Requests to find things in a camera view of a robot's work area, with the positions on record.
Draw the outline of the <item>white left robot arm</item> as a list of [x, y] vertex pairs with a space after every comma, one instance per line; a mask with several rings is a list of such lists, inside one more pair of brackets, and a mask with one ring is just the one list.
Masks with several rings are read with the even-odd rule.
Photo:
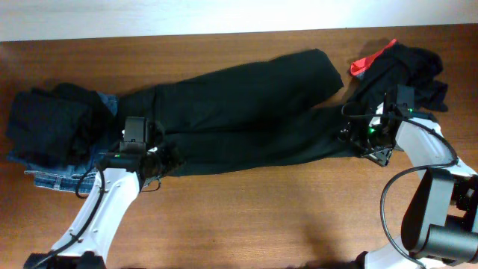
[[47, 253], [32, 253], [25, 268], [105, 268], [130, 205], [183, 164], [157, 120], [127, 117], [118, 147], [96, 163], [94, 184], [74, 221]]

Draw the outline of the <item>black trousers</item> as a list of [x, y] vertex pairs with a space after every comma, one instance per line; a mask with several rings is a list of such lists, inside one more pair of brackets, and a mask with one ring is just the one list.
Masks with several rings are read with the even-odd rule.
[[343, 87], [325, 52], [311, 49], [121, 96], [117, 117], [158, 121], [198, 176], [354, 156], [346, 125], [324, 102]]

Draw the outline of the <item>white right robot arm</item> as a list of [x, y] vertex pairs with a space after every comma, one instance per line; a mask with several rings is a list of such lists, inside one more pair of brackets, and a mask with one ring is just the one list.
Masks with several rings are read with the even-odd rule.
[[[395, 150], [412, 167], [393, 176], [380, 197], [380, 219], [388, 244], [364, 253], [359, 268], [444, 268], [477, 263], [477, 172], [466, 165], [444, 138], [437, 119], [415, 107], [415, 91], [396, 86], [375, 111], [348, 102], [349, 119], [341, 132], [363, 158], [384, 167]], [[416, 173], [420, 184], [404, 214], [400, 235], [391, 236], [385, 200], [401, 177]]]

